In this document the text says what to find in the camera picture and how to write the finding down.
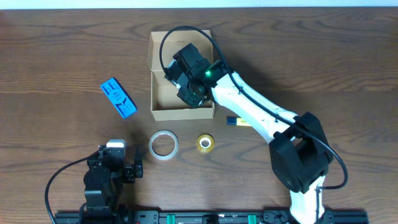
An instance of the yellow label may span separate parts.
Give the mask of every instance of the yellow label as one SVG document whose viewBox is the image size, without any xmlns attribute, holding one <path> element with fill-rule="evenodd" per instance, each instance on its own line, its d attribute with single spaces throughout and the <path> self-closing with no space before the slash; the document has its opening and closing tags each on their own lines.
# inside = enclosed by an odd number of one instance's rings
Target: yellow label
<svg viewBox="0 0 398 224">
<path fill-rule="evenodd" d="M 243 118 L 236 118 L 236 125 L 237 126 L 249 126 L 249 127 L 251 127 L 251 125 L 249 123 L 247 123 L 245 120 L 243 120 Z"/>
</svg>

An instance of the wood grain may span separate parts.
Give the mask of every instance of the wood grain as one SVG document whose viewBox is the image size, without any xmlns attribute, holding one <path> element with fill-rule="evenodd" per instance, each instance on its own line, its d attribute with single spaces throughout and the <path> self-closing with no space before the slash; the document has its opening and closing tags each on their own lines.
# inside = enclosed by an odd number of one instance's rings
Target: wood grain
<svg viewBox="0 0 398 224">
<path fill-rule="evenodd" d="M 44 189 L 64 164 L 109 139 L 143 145 L 144 178 L 122 201 L 162 210 L 255 209 L 290 204 L 252 128 L 213 120 L 155 122 L 149 113 L 150 31 L 210 29 L 228 62 L 257 91 L 289 110 L 311 111 L 345 160 L 348 185 L 325 192 L 331 208 L 363 208 L 372 223 L 398 219 L 398 9 L 112 9 L 0 12 L 0 223 L 49 223 Z M 138 106 L 123 120 L 100 90 L 116 77 Z M 171 161 L 147 151 L 173 131 Z M 196 139 L 216 147 L 201 155 Z M 171 142 L 159 143 L 170 147 Z M 127 151 L 132 161 L 133 150 Z M 85 201 L 86 165 L 54 181 L 52 210 Z M 341 181 L 332 163 L 326 184 Z"/>
</svg>

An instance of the white ring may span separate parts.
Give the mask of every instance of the white ring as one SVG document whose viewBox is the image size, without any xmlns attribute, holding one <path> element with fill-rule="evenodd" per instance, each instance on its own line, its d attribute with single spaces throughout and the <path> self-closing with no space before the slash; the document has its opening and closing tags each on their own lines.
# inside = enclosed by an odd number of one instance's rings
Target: white ring
<svg viewBox="0 0 398 224">
<path fill-rule="evenodd" d="M 208 146 L 204 146 L 204 145 L 202 144 L 203 141 L 208 142 L 209 145 L 208 145 Z M 210 140 L 208 137 L 201 138 L 201 139 L 199 140 L 199 145 L 200 145 L 202 148 L 207 149 L 208 147 L 211 146 L 211 140 Z"/>
<path fill-rule="evenodd" d="M 154 148 L 152 148 L 152 143 L 155 141 L 155 139 L 156 139 L 157 137 L 163 135 L 163 134 L 168 135 L 168 136 L 170 136 L 171 138 L 174 139 L 174 149 L 173 149 L 173 151 L 172 151 L 169 155 L 166 155 L 166 156 L 159 155 L 158 153 L 156 153 L 156 152 L 154 151 Z M 171 132 L 171 131 L 158 131 L 158 132 L 156 132 L 152 137 L 150 137 L 148 148 L 149 148 L 149 152 L 150 152 L 156 159 L 160 159 L 160 160 L 171 159 L 171 158 L 173 158 L 173 156 L 176 155 L 176 153 L 177 153 L 177 149 L 178 149 L 178 139 L 177 139 L 176 135 L 175 135 L 173 132 Z"/>
</svg>

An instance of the wooden surface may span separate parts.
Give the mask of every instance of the wooden surface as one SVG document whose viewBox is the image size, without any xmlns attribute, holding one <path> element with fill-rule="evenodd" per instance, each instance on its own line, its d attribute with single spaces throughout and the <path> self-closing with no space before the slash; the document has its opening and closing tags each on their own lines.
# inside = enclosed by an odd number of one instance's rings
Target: wooden surface
<svg viewBox="0 0 398 224">
<path fill-rule="evenodd" d="M 289 206 L 268 145 L 252 128 L 225 125 L 233 115 L 226 108 L 218 106 L 213 120 L 154 121 L 149 33 L 179 25 L 210 29 L 254 89 L 318 116 L 349 170 L 344 189 L 324 193 L 326 206 L 397 222 L 398 9 L 268 8 L 0 12 L 0 223 L 49 223 L 51 175 L 115 138 L 144 146 L 144 178 L 126 186 L 123 202 L 163 210 Z M 100 89 L 112 76 L 138 107 L 128 119 Z M 180 140 L 171 161 L 147 151 L 161 129 Z M 205 156 L 195 146 L 203 133 L 216 141 Z M 127 160 L 133 155 L 128 150 Z M 86 171 L 78 164 L 55 179 L 53 212 L 85 201 Z M 326 184 L 341 179 L 333 162 Z"/>
</svg>

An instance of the green strip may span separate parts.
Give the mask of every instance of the green strip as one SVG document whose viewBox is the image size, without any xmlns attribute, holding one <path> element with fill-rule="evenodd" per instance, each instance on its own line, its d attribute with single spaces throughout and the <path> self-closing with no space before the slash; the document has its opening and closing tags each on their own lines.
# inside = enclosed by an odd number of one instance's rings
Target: green strip
<svg viewBox="0 0 398 224">
<path fill-rule="evenodd" d="M 167 215 L 167 224 L 175 224 L 175 215 Z"/>
<path fill-rule="evenodd" d="M 248 215 L 249 224 L 256 224 L 256 215 Z"/>
</svg>

